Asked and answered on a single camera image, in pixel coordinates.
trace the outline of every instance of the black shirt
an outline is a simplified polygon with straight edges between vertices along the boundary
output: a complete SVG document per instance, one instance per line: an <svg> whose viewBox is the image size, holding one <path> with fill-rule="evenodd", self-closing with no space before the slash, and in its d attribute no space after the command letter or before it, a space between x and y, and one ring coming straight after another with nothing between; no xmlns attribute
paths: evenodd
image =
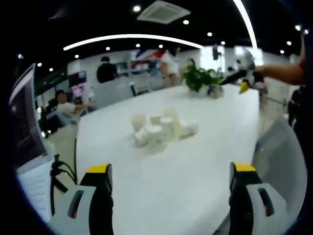
<svg viewBox="0 0 313 235"><path fill-rule="evenodd" d="M112 81L117 74L116 66L110 63L103 63L97 70L97 79L100 83Z"/></svg>

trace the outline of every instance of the floor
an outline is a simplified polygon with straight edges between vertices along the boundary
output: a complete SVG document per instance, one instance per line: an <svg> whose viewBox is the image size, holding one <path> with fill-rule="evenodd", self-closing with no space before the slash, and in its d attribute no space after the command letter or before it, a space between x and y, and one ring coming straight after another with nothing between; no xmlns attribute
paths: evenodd
<svg viewBox="0 0 313 235"><path fill-rule="evenodd" d="M281 104L266 100L263 107L260 108L259 114L259 137L261 137L273 124L273 122L284 113L284 108ZM74 127L67 125L59 129L56 133L49 136L48 141L54 145L60 161L66 162L73 170L74 167L74 149L76 131ZM73 181L68 175L60 174L57 176L67 188L74 186ZM61 199L62 193L56 188L54 189L55 203Z"/></svg>

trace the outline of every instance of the white shirt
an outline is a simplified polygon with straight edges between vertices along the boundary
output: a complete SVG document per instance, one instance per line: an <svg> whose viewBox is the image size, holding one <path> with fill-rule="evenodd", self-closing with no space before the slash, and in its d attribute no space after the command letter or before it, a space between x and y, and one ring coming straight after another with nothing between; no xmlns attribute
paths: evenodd
<svg viewBox="0 0 313 235"><path fill-rule="evenodd" d="M161 57L161 61L167 64L168 74L179 75L179 64L176 57L171 55L169 52L165 52Z"/></svg>
<svg viewBox="0 0 313 235"><path fill-rule="evenodd" d="M58 113L67 113L67 114L73 114L75 110L76 105L72 103L64 103L64 104L58 104L57 111Z"/></svg>

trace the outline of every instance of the computer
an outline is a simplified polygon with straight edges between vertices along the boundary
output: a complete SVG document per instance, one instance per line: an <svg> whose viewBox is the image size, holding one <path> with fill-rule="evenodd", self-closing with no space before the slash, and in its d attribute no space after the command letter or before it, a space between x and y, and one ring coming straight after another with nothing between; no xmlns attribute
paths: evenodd
<svg viewBox="0 0 313 235"><path fill-rule="evenodd" d="M30 66L14 85L9 107L14 121L14 165L27 199L43 221L52 217L50 169L53 154L47 151L36 118L34 70Z"/></svg>

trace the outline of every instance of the potted plant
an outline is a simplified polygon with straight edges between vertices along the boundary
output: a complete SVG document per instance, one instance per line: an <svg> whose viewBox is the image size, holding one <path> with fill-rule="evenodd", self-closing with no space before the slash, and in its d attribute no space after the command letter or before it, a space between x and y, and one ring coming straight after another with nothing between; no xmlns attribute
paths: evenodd
<svg viewBox="0 0 313 235"><path fill-rule="evenodd" d="M212 94L216 89L220 89L219 83L222 79L220 74L215 72L214 69L197 69L195 66L190 65L183 73L182 78L190 91L199 93L200 90L205 90L205 94Z"/></svg>

